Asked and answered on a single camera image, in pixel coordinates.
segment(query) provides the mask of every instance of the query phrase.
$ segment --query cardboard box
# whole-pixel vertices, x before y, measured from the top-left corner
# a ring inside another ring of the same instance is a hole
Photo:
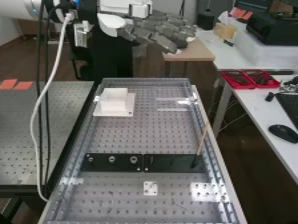
[[[233,39],[235,34],[235,27],[226,26],[222,23],[217,23],[214,27],[214,33],[223,39]]]

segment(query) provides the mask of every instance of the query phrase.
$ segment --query wire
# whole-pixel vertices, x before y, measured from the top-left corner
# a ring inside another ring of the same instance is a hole
[[[211,0],[207,0],[207,9],[210,10]]]
[[[37,38],[36,38],[36,48],[37,48],[37,67],[36,67],[36,94],[37,98],[40,96],[40,52],[41,52],[41,34],[42,34],[42,16],[44,16],[44,3],[45,0],[41,0],[40,4],[40,13],[38,13],[38,26],[37,26]],[[38,143],[40,143],[40,160],[36,161],[40,167],[38,179],[42,181],[42,113],[41,107],[38,107]]]
[[[40,155],[38,155],[38,145],[37,145],[36,137],[34,137],[34,118],[36,118],[36,113],[38,111],[38,107],[40,107],[42,98],[44,98],[45,93],[46,93],[46,91],[49,89],[49,86],[52,84],[52,81],[53,81],[53,78],[54,78],[54,75],[56,75],[56,72],[57,72],[57,68],[58,68],[58,64],[60,64],[60,58],[61,58],[61,53],[62,53],[65,29],[66,29],[68,22],[72,21],[73,18],[74,18],[73,13],[66,13],[66,17],[65,17],[65,20],[64,20],[64,23],[62,23],[62,28],[61,28],[60,41],[58,41],[58,50],[57,50],[57,55],[56,55],[56,60],[54,60],[54,65],[53,65],[52,73],[50,73],[50,76],[49,76],[48,83],[45,84],[45,87],[44,87],[42,91],[41,91],[41,94],[40,94],[40,97],[37,99],[37,102],[34,104],[34,108],[33,108],[33,112],[32,112],[32,116],[30,116],[30,124],[29,124],[29,126],[30,126],[30,137],[32,137],[32,141],[33,141],[33,144],[34,144],[34,152],[36,152],[37,191],[38,191],[40,198],[45,202],[48,202],[48,199],[42,195],[42,192],[41,192],[41,184],[40,184],[40,181],[41,181],[40,180],[40,163],[38,163]]]
[[[183,16],[183,11],[185,11],[185,0],[182,0],[181,8],[179,8],[179,15],[181,16]]]
[[[225,127],[219,130],[219,132],[223,130],[223,129],[226,129],[235,121],[238,121],[245,115],[247,115],[246,113],[245,114],[242,114],[238,118],[235,118],[230,123],[227,123],[226,125],[225,125]]]
[[[50,18],[53,16],[53,13],[58,8],[61,8],[64,4],[56,5],[48,14],[46,18],[46,24],[45,24],[45,84],[48,83],[49,78],[49,71],[48,71],[48,64],[49,64],[49,22]],[[52,150],[52,144],[50,144],[50,125],[49,125],[49,96],[48,92],[45,94],[45,122],[46,122],[46,136],[48,136],[48,160],[46,160],[46,168],[45,168],[45,177],[44,177],[44,186],[45,186],[45,197],[46,197],[46,191],[48,191],[48,176],[49,176],[49,164],[50,164],[50,150]]]

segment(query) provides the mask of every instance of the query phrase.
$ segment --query white block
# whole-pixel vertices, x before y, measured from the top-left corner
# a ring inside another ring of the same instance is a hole
[[[102,112],[126,111],[126,88],[105,88],[100,97]]]
[[[147,5],[133,5],[131,16],[137,18],[146,18],[149,16]]]

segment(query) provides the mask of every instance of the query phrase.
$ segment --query white cable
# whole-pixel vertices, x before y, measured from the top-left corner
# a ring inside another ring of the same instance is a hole
[[[242,114],[238,118],[235,118],[229,124],[225,125],[225,127],[219,130],[219,132],[227,128],[227,126],[230,126],[235,121],[238,121],[245,115],[247,115],[246,113]]]
[[[37,141],[36,141],[36,137],[34,137],[34,118],[36,118],[36,114],[37,114],[37,111],[38,111],[38,107],[40,107],[42,98],[44,98],[45,93],[46,93],[46,91],[49,89],[49,86],[52,84],[52,81],[53,81],[53,78],[54,78],[54,75],[56,75],[56,72],[57,72],[60,58],[61,58],[61,52],[62,52],[65,29],[66,29],[68,22],[73,20],[73,17],[74,17],[73,13],[66,13],[66,17],[65,17],[65,20],[64,20],[64,23],[62,23],[61,34],[60,34],[58,50],[57,50],[57,56],[56,56],[56,61],[54,61],[54,65],[53,65],[53,70],[52,70],[52,73],[50,73],[50,76],[49,76],[48,83],[46,83],[46,85],[45,85],[45,87],[42,89],[40,97],[38,97],[38,99],[36,101],[34,109],[33,109],[32,116],[30,116],[30,137],[32,137],[32,141],[33,141],[33,144],[34,144],[36,167],[37,167],[37,191],[38,191],[40,198],[45,202],[48,202],[48,199],[42,196],[41,186],[40,186],[41,185],[40,184],[41,183],[41,180],[40,180],[40,163],[38,163],[40,155],[38,155],[38,145],[37,145]]]

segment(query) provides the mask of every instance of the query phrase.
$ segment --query computer mouse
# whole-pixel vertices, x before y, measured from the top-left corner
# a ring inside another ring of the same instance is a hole
[[[269,127],[269,131],[280,139],[291,143],[298,143],[296,132],[284,125],[276,124]]]

